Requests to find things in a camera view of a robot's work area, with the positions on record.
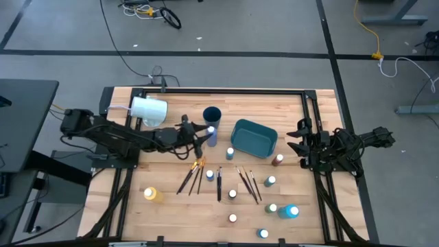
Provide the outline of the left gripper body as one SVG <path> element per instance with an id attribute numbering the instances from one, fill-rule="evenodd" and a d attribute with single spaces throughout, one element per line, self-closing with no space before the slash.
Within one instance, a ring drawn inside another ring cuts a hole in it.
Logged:
<path id="1" fill-rule="evenodd" d="M 192 144 L 193 145 L 195 156 L 197 158 L 201 158 L 202 157 L 202 146 L 197 146 L 195 144 L 197 132 L 194 132 L 193 128 L 191 127 L 191 123 L 193 123 L 193 122 L 189 121 L 189 118 L 187 115 L 183 115 L 181 117 L 181 121 L 182 122 L 180 124 L 177 124 L 177 126 L 180 127 L 179 135 L 182 137 L 184 144 Z"/>

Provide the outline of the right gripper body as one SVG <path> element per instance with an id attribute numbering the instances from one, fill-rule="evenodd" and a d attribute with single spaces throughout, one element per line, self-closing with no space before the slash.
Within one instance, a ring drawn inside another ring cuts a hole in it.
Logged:
<path id="1" fill-rule="evenodd" d="M 300 161 L 300 167 L 303 169 L 331 169 L 331 164 L 323 157 L 331 144 L 329 132 L 312 133 L 312 120 L 309 117 L 300 120 L 300 127 L 301 130 L 305 131 L 300 144 L 309 149 L 309 152 Z"/>

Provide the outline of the large lavender paint bottle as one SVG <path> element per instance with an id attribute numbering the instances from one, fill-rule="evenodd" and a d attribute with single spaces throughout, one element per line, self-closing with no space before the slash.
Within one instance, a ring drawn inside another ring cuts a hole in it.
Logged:
<path id="1" fill-rule="evenodd" d="M 217 145 L 217 129 L 213 126 L 209 126 L 206 133 L 209 135 L 209 138 L 206 141 L 207 145 L 209 147 L 215 147 Z"/>

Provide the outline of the dark blue plastic cup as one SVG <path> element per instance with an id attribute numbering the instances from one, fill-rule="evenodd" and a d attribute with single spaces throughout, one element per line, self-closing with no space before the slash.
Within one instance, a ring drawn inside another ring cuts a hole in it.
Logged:
<path id="1" fill-rule="evenodd" d="M 222 112 L 218 107 L 209 106 L 205 108 L 202 116 L 206 125 L 213 126 L 215 129 L 218 129 L 220 119 L 222 117 Z"/>

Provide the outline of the orange-bristled black paintbrush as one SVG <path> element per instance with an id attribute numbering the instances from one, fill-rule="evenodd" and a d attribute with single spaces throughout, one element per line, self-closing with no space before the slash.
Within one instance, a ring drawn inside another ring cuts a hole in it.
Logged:
<path id="1" fill-rule="evenodd" d="M 190 190 L 189 190 L 189 194 L 188 194 L 188 196 L 190 196 L 191 193 L 192 193 L 192 191 L 193 191 L 193 188 L 194 188 L 194 186 L 195 186 L 195 182 L 197 181 L 197 179 L 198 179 L 198 175 L 199 175 L 199 173 L 200 173 L 200 170 L 201 170 L 201 168 L 203 167 L 203 163 L 204 163 L 204 161 L 200 161 L 200 162 L 198 163 L 198 170 L 197 170 L 197 172 L 196 172 L 196 174 L 195 174 L 195 178 L 194 178 L 193 183 L 192 183 L 192 185 L 191 185 L 191 188 L 190 188 Z"/>
<path id="2" fill-rule="evenodd" d="M 200 165 L 200 178 L 199 178 L 199 182 L 198 182 L 197 194 L 200 193 L 200 187 L 201 187 L 202 175 L 203 175 L 203 172 L 204 172 L 205 162 L 206 162 L 206 157 L 204 156 L 202 158 L 201 165 Z"/>
<path id="3" fill-rule="evenodd" d="M 186 175 L 185 179 L 183 180 L 181 186 L 179 187 L 178 191 L 176 192 L 179 194 L 185 187 L 185 185 L 188 183 L 190 177 L 195 172 L 197 167 L 201 164 L 201 161 L 195 161 L 194 164 L 191 166 L 191 169 L 189 170 L 188 174 Z"/>

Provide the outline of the teal plastic bin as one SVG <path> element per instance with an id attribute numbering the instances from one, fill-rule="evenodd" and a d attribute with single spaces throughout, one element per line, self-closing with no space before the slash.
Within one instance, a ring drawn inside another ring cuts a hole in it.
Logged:
<path id="1" fill-rule="evenodd" d="M 236 150 L 258 158 L 271 156 L 277 140 L 277 131 L 247 119 L 238 120 L 230 136 L 230 142 Z"/>

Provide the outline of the thin black paintbrush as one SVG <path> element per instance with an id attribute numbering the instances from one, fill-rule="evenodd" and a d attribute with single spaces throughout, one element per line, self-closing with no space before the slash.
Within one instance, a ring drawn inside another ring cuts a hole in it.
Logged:
<path id="1" fill-rule="evenodd" d="M 247 180 L 248 186 L 249 186 L 249 188 L 250 188 L 250 193 L 252 194 L 254 200 L 255 200 L 256 203 L 258 204 L 257 197 L 256 197 L 256 195 L 255 195 L 255 193 L 254 193 L 254 189 L 252 188 L 252 185 L 251 185 L 251 182 L 250 182 L 250 178 L 249 178 L 249 176 L 248 176 L 248 173 L 247 173 L 247 171 L 245 170 L 245 167 L 244 167 L 244 166 L 243 166 L 242 168 L 243 168 L 244 174 L 245 174 L 245 176 L 246 176 L 246 180 Z"/>
<path id="2" fill-rule="evenodd" d="M 249 184 L 247 183 L 247 180 L 244 178 L 244 176 L 242 175 L 242 173 L 241 173 L 241 171 L 239 170 L 239 168 L 238 168 L 237 166 L 235 166 L 235 169 L 237 170 L 237 172 L 238 172 L 240 178 L 242 179 L 242 181 L 243 181 L 243 183 L 244 183 L 246 189 L 248 190 L 248 193 L 253 197 L 253 199 L 254 199 L 254 201 L 256 202 L 256 204 L 259 204 L 258 201 L 257 201 L 256 196 L 255 196 L 254 193 L 252 192 L 252 190 L 251 190 Z"/>
<path id="3" fill-rule="evenodd" d="M 252 170 L 250 170 L 250 175 L 251 175 L 252 180 L 253 180 L 253 183 L 254 183 L 254 188 L 255 188 L 256 191 L 257 191 L 257 195 L 258 195 L 260 201 L 262 201 L 262 197 L 261 197 L 261 194 L 260 194 L 260 192 L 259 192 L 259 188 L 258 188 L 258 186 L 257 186 L 257 182 L 256 182 L 256 179 L 255 179 L 255 177 L 254 177 L 254 174 L 253 174 Z"/>

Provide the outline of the large turquoise paint bottle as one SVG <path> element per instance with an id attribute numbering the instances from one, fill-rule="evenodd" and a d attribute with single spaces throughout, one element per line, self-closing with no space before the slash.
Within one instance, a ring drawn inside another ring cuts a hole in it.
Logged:
<path id="1" fill-rule="evenodd" d="M 295 204 L 289 204 L 283 207 L 280 207 L 277 210 L 277 215 L 281 219 L 294 219 L 299 215 L 299 208 Z"/>

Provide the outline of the large yellow paint bottle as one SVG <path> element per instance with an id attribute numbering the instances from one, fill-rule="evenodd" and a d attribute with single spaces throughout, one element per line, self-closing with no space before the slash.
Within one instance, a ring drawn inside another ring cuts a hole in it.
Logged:
<path id="1" fill-rule="evenodd" d="M 163 194 L 155 187 L 148 187 L 144 190 L 143 195 L 146 200 L 161 203 L 163 201 Z"/>

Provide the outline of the grey desk foot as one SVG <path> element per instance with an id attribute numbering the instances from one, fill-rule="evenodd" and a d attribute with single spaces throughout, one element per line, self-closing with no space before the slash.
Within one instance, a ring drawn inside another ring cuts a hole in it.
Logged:
<path id="1" fill-rule="evenodd" d="M 439 114 L 439 104 L 436 105 L 419 105 L 419 106 L 398 106 L 396 114 Z"/>

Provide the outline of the black desk base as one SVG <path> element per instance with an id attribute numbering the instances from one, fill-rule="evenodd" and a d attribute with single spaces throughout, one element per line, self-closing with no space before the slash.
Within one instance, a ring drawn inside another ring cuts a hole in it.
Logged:
<path id="1" fill-rule="evenodd" d="M 87 186 L 91 177 L 90 172 L 37 151 L 29 153 L 17 172 L 0 172 L 0 245 L 12 242 L 27 205 L 30 211 L 23 231 L 34 233 L 40 230 L 36 219 L 41 204 L 60 203 L 55 192 L 66 191 L 56 188 L 60 181 Z"/>

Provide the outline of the desk with grey legs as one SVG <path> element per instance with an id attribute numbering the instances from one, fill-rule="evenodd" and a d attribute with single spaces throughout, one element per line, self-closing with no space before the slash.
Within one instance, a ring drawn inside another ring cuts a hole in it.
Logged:
<path id="1" fill-rule="evenodd" d="M 360 23 L 364 25 L 418 25 L 421 26 L 429 19 L 423 15 L 407 14 L 418 0 L 406 0 L 404 5 L 396 14 L 383 16 L 366 16 Z"/>

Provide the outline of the black desk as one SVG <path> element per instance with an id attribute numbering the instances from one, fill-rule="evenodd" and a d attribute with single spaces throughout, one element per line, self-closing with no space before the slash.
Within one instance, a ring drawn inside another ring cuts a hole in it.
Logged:
<path id="1" fill-rule="evenodd" d="M 58 86 L 55 80 L 0 79 L 0 96 L 12 102 L 0 107 L 0 172 L 25 169 Z"/>

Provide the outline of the black aluminium table frame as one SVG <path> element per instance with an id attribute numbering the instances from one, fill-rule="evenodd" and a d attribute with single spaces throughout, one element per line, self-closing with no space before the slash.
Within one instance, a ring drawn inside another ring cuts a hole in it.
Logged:
<path id="1" fill-rule="evenodd" d="M 313 119 L 314 129 L 332 131 L 342 126 L 335 93 L 332 90 L 316 89 L 300 93 L 296 89 L 221 89 L 221 88 L 170 88 L 166 93 L 152 88 L 149 97 L 168 103 L 165 126 L 180 121 L 182 115 L 202 123 L 203 110 L 216 106 L 222 112 L 217 145 L 204 147 L 205 170 L 216 171 L 222 167 L 222 198 L 217 201 L 216 182 L 209 182 L 203 172 L 200 193 L 198 182 L 190 196 L 193 179 L 184 189 L 179 187 L 195 161 L 190 155 L 185 161 L 173 154 L 142 153 L 139 164 L 133 171 L 128 199 L 114 212 L 108 226 L 110 235 L 118 235 L 130 241 L 154 241 L 163 237 L 167 242 L 214 242 L 214 243 L 276 243 L 284 239 L 287 243 L 320 244 L 328 239 L 341 240 L 347 236 L 334 222 L 329 209 L 322 205 L 316 191 L 315 176 L 299 165 L 300 159 L 288 146 L 292 138 L 288 132 L 295 131 L 297 122 L 303 117 Z M 258 158 L 236 151 L 232 160 L 226 159 L 230 147 L 230 136 L 240 119 L 274 129 L 278 133 L 275 154 L 282 154 L 282 163 L 275 167 L 271 158 Z M 259 204 L 248 193 L 235 166 L 246 179 L 243 166 L 248 173 Z M 252 170 L 262 197 L 260 201 L 250 175 Z M 265 187 L 268 176 L 276 182 Z M 143 192 L 155 187 L 163 194 L 161 203 L 145 199 Z M 234 189 L 237 197 L 228 199 Z M 299 215 L 294 219 L 281 219 L 274 213 L 266 213 L 265 206 L 274 203 L 280 207 L 295 204 Z M 232 223 L 228 216 L 235 214 Z M 257 236 L 264 228 L 266 239 Z"/>

